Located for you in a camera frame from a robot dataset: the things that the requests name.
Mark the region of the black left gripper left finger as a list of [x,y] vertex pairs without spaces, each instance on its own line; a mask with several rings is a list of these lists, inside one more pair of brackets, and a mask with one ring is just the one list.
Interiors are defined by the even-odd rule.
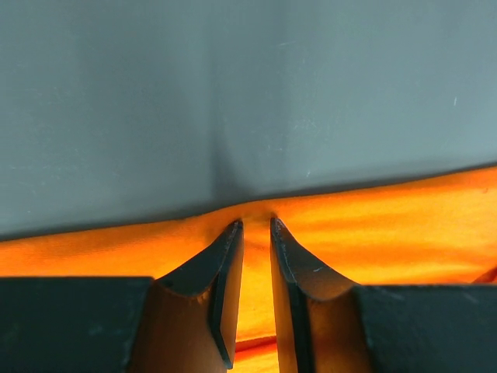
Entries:
[[243,224],[163,277],[3,277],[3,372],[225,372]]

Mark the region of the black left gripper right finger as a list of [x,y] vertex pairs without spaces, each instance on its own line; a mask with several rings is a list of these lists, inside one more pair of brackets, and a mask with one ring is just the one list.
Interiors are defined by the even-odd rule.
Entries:
[[493,284],[365,285],[270,223],[282,372],[494,372]]

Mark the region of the orange t shirt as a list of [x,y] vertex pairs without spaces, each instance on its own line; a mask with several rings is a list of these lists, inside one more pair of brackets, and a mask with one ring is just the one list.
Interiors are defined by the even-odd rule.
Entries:
[[363,284],[496,279],[496,170],[310,197],[260,200],[196,217],[4,241],[4,276],[160,277],[244,223],[236,372],[276,372],[269,221]]

